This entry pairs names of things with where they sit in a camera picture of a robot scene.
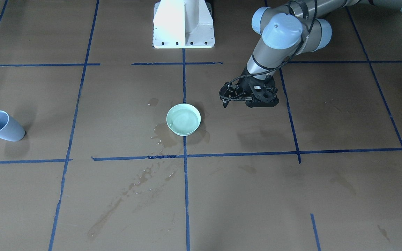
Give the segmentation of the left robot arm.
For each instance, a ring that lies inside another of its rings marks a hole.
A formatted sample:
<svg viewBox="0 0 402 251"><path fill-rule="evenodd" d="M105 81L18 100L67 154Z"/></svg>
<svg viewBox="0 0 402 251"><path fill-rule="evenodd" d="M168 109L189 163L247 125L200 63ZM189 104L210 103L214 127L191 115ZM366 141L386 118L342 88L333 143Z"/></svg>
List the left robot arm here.
<svg viewBox="0 0 402 251"><path fill-rule="evenodd" d="M259 8L252 29L261 37L241 75L220 88L223 107L231 101L243 101L250 108L276 106L275 71L296 55L327 46L332 28L322 16L358 3L402 12L402 0L291 0L276 8Z"/></svg>

